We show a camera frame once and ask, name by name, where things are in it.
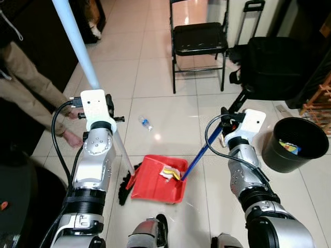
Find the white shoe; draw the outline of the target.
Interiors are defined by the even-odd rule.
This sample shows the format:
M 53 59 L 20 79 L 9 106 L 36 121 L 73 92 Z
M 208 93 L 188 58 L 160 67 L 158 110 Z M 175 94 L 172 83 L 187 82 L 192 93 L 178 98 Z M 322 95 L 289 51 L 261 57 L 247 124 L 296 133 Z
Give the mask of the white shoe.
M 92 33 L 92 37 L 95 38 L 95 42 L 101 39 L 101 31 L 98 29 L 98 24 L 93 21 L 88 21 L 88 26 Z

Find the person in khaki trousers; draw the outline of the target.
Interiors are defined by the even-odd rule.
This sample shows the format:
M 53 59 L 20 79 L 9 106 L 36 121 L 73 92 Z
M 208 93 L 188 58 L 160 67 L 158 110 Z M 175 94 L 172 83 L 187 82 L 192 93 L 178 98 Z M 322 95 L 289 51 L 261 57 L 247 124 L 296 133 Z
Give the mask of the person in khaki trousers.
M 19 47 L 17 41 L 23 39 L 23 33 L 10 21 L 10 14 L 4 13 L 0 7 L 0 98 L 16 104 L 47 131 L 66 140 L 70 147 L 81 147 L 82 138 L 60 121 L 52 123 L 52 112 L 36 99 L 35 93 L 54 107 L 69 100 L 49 78 L 38 71 Z

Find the silver right robot leg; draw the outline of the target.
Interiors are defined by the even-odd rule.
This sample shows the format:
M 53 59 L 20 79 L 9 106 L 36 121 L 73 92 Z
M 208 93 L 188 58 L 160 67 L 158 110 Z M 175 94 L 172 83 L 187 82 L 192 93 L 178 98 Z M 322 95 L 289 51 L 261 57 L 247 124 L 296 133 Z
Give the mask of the silver right robot leg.
M 210 248 L 244 248 L 241 242 L 231 234 L 221 233 L 211 240 Z

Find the black trolley bag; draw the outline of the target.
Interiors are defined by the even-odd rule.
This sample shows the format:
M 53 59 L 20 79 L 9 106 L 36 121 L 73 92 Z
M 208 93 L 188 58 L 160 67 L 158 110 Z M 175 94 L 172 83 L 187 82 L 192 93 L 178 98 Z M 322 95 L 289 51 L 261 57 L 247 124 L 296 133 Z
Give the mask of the black trolley bag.
M 229 49 L 230 61 L 239 69 L 230 83 L 241 85 L 236 104 L 247 99 L 288 101 L 303 89 L 304 52 L 300 41 L 281 36 L 251 36 Z

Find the silver left robot leg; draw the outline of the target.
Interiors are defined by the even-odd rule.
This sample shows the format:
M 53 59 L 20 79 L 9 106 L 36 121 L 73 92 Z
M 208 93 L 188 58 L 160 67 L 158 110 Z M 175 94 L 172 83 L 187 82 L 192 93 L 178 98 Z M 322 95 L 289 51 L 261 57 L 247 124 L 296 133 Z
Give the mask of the silver left robot leg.
M 139 223 L 128 236 L 126 248 L 168 248 L 168 223 L 163 213 Z

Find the wooden slat rack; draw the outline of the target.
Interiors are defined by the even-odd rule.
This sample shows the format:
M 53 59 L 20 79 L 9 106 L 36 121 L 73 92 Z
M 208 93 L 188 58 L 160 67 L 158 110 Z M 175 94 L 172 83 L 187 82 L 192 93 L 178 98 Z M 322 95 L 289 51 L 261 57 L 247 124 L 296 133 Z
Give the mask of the wooden slat rack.
M 327 137 L 331 137 L 331 72 L 311 99 L 303 104 L 299 115 L 315 123 Z

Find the black folding chair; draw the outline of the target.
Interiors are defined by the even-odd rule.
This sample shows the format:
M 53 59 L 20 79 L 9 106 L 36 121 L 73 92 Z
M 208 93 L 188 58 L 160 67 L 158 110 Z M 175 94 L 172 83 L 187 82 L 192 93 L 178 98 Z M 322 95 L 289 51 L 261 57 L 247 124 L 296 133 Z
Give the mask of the black folding chair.
M 225 85 L 225 62 L 229 52 L 229 43 L 227 33 L 229 29 L 229 12 L 230 0 L 225 1 L 225 12 L 223 14 L 223 22 L 217 23 L 200 23 L 200 24 L 184 24 L 180 26 L 174 25 L 173 5 L 175 3 L 184 2 L 186 0 L 169 0 L 169 24 L 170 36 L 172 41 L 172 91 L 176 93 L 176 73 L 201 72 L 220 70 L 220 90 L 224 90 Z M 222 55 L 222 66 L 220 68 L 202 68 L 202 69 L 176 69 L 177 56 L 202 56 L 214 55 L 215 60 L 218 59 L 218 54 Z

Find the silver robot leg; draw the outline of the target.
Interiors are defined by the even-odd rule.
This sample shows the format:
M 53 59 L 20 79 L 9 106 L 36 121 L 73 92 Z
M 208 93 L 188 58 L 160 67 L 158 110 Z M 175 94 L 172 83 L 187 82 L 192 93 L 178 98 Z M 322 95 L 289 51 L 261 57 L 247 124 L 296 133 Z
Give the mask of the silver robot leg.
M 241 242 L 231 234 L 221 233 L 211 240 L 210 248 L 244 248 Z
M 168 223 L 163 213 L 139 223 L 128 236 L 126 248 L 168 248 Z

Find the red dustpan with blue handle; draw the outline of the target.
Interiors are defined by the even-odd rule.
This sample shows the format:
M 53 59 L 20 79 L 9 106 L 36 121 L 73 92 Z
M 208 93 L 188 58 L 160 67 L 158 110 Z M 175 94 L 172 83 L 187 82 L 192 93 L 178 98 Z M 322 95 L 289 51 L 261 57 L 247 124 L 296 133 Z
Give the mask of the red dustpan with blue handle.
M 242 90 L 231 106 L 242 106 L 250 95 L 251 93 L 248 90 Z M 187 163 L 184 159 L 146 155 L 142 163 L 136 165 L 136 175 L 135 179 L 132 180 L 134 184 L 129 197 L 167 204 L 181 203 L 184 200 L 187 177 L 202 159 L 202 156 L 213 149 L 212 143 L 218 137 L 223 137 L 221 131 L 220 123 L 218 123 L 212 134 L 208 134 L 208 128 L 206 128 L 206 144 L 191 163 Z

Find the light blue handled broom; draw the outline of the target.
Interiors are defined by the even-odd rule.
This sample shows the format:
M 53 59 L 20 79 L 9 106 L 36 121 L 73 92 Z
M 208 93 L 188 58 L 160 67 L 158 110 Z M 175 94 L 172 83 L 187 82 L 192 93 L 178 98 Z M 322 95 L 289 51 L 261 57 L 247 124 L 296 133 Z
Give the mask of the light blue handled broom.
M 89 57 L 83 38 L 81 37 L 80 29 L 72 12 L 69 0 L 52 0 L 52 2 L 56 9 L 57 15 L 64 27 L 66 35 L 68 36 L 69 42 L 73 47 L 73 51 L 75 52 L 76 57 L 80 62 L 81 68 L 86 75 L 88 83 L 91 86 L 90 90 L 101 89 L 101 85 L 99 84 L 99 81 L 97 79 L 95 69 L 93 68 L 92 60 Z M 81 103 L 81 97 L 73 98 L 72 104 L 76 108 L 83 108 L 83 105 Z M 132 180 L 135 179 L 137 166 L 133 165 L 130 162 L 128 153 L 125 148 L 125 144 L 121 139 L 121 135 L 118 134 L 118 130 L 116 130 L 116 132 L 114 133 L 111 133 L 111 130 L 108 129 L 109 127 L 110 125 L 107 122 L 96 122 L 93 124 L 93 129 L 88 132 L 89 135 L 92 135 L 94 129 L 107 129 L 107 132 L 105 132 L 104 135 L 113 140 L 112 142 L 107 142 L 107 146 L 113 147 L 116 151 L 120 151 L 122 153 L 122 158 L 124 160 L 124 165 L 126 166 L 127 175 L 123 178 L 123 182 L 120 184 L 120 189 L 118 189 L 117 195 L 119 205 L 123 206 L 126 204 L 126 201 L 130 196 L 132 185 L 134 184 Z

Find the clear plastic water bottle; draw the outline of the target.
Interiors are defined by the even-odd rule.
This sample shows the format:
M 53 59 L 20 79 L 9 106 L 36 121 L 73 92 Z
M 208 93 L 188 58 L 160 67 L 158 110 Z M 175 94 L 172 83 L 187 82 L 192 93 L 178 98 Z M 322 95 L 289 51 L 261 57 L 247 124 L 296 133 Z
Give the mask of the clear plastic water bottle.
M 151 122 L 149 121 L 149 119 L 145 118 L 144 116 L 139 116 L 139 122 L 140 122 L 141 126 L 146 128 L 147 130 L 151 131 L 153 129 L 153 126 L 152 126 Z

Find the colourful wrapper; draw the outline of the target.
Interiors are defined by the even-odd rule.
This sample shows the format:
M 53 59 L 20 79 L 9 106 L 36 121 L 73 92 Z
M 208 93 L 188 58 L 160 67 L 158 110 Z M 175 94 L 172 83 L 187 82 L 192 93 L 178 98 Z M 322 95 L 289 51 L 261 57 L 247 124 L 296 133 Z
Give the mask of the colourful wrapper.
M 279 144 L 288 152 L 292 153 L 293 155 L 298 155 L 301 151 L 301 148 L 295 144 L 285 142 L 282 139 L 279 140 Z

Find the black round waste bin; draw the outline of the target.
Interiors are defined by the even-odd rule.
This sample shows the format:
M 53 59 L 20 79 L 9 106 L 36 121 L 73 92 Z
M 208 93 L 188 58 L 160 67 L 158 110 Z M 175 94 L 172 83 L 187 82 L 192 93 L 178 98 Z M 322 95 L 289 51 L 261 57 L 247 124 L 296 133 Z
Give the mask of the black round waste bin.
M 279 144 L 279 140 L 295 144 L 301 151 L 293 155 Z M 275 123 L 263 148 L 262 158 L 275 172 L 290 173 L 312 159 L 321 158 L 328 149 L 328 137 L 322 128 L 304 118 L 288 117 Z

